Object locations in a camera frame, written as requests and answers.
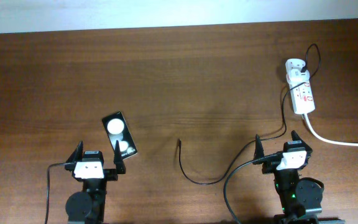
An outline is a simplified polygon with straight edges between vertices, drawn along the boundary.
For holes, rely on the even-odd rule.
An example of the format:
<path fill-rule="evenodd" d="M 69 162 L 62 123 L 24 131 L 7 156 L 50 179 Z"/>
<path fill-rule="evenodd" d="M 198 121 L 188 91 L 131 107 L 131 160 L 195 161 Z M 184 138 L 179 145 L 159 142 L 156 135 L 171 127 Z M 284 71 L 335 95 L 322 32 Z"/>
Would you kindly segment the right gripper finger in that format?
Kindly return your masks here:
<path fill-rule="evenodd" d="M 295 130 L 293 130 L 291 132 L 291 138 L 292 138 L 293 141 L 300 141 L 301 144 L 305 147 L 306 151 L 309 151 L 309 152 L 312 151 L 312 148 L 307 143 L 305 143 L 304 140 L 302 140 L 301 137 L 299 137 L 299 135 L 296 133 Z"/>
<path fill-rule="evenodd" d="M 254 160 L 263 158 L 264 149 L 262 146 L 262 140 L 258 134 L 255 135 L 255 151 L 254 151 Z"/>

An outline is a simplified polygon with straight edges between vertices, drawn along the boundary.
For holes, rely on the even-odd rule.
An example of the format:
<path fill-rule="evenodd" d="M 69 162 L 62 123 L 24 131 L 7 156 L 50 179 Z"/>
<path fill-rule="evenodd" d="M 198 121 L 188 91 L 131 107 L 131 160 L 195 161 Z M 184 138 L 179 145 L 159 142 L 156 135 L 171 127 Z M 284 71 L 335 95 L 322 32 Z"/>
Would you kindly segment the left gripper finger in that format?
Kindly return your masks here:
<path fill-rule="evenodd" d="M 126 166 L 124 164 L 121 149 L 119 146 L 119 141 L 116 141 L 115 148 L 114 148 L 114 164 L 116 165 L 116 172 L 117 174 L 125 174 L 126 173 Z"/>
<path fill-rule="evenodd" d="M 83 155 L 83 141 L 80 141 L 75 148 L 75 150 L 72 152 L 72 154 L 69 156 L 69 158 L 66 160 L 66 163 L 76 163 L 79 160 L 81 160 Z"/>

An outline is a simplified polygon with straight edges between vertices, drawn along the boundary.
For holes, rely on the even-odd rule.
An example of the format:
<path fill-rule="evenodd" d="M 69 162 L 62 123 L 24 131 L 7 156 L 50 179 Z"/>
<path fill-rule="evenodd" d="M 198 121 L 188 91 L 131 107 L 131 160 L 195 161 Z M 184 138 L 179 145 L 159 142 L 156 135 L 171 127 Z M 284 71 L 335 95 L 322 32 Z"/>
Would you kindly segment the black smartphone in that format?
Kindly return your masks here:
<path fill-rule="evenodd" d="M 104 117 L 101 121 L 113 150 L 119 149 L 123 159 L 138 153 L 132 134 L 120 111 Z"/>

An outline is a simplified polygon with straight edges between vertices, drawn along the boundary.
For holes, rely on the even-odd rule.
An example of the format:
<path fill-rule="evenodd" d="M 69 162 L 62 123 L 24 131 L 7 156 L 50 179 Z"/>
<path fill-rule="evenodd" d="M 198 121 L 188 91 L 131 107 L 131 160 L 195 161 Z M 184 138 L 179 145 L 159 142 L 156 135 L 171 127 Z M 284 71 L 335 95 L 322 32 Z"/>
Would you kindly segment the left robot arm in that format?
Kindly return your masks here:
<path fill-rule="evenodd" d="M 80 142 L 67 159 L 65 169 L 72 177 L 83 184 L 82 190 L 73 193 L 67 200 L 65 210 L 68 223 L 102 223 L 107 194 L 107 183 L 117 181 L 118 175 L 126 173 L 121 156 L 119 142 L 114 150 L 114 169 L 103 167 L 104 157 L 101 151 L 84 151 Z"/>

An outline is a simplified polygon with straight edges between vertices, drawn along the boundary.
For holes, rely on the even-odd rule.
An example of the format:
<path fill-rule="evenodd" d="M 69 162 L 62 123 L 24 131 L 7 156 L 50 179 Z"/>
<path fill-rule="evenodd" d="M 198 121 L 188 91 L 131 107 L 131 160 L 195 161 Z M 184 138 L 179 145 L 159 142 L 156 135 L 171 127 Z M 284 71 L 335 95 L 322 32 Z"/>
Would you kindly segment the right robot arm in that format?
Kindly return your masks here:
<path fill-rule="evenodd" d="M 291 132 L 291 138 L 281 151 L 266 156 L 262 140 L 256 135 L 253 164 L 261 164 L 263 174 L 274 175 L 283 210 L 281 215 L 273 217 L 274 223 L 318 223 L 324 184 L 310 177 L 300 177 L 298 172 L 308 165 L 313 150 L 295 131 Z"/>

